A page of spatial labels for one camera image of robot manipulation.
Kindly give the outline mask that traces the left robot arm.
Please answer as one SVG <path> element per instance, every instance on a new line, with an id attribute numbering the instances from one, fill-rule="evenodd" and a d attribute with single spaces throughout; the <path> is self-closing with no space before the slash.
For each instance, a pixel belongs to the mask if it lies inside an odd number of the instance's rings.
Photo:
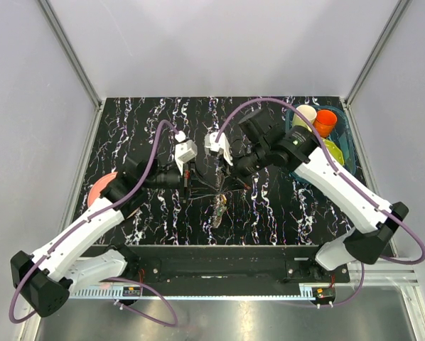
<path id="1" fill-rule="evenodd" d="M 16 289 L 40 317 L 59 310 L 71 294 L 108 278 L 141 278 L 141 258 L 123 244 L 87 261 L 79 258 L 99 237 L 130 218 L 152 189 L 174 189 L 184 200 L 215 195 L 217 185 L 207 181 L 193 159 L 158 164 L 155 158 L 127 159 L 113 178 L 99 189 L 88 209 L 57 237 L 28 254 L 17 252 L 10 260 Z"/>

